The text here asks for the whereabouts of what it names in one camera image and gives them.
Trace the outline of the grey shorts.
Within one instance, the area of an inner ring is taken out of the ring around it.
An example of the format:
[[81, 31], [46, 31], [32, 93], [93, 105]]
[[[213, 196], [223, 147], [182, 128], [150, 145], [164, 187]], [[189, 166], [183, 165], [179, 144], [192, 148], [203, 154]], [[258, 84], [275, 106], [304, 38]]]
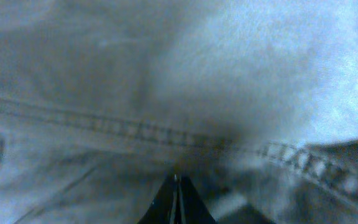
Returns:
[[358, 1], [0, 1], [0, 223], [358, 223]]

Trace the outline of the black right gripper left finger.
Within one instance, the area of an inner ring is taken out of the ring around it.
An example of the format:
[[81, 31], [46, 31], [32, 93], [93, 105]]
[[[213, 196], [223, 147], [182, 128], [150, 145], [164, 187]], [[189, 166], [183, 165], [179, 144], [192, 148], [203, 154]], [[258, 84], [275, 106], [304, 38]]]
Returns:
[[138, 224], [176, 224], [177, 176], [169, 175]]

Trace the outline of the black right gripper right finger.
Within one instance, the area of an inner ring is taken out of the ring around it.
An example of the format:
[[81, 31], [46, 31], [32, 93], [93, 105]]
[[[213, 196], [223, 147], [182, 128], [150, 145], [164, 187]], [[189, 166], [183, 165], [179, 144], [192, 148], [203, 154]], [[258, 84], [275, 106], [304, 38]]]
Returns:
[[217, 224], [187, 176], [181, 176], [178, 183], [177, 223]]

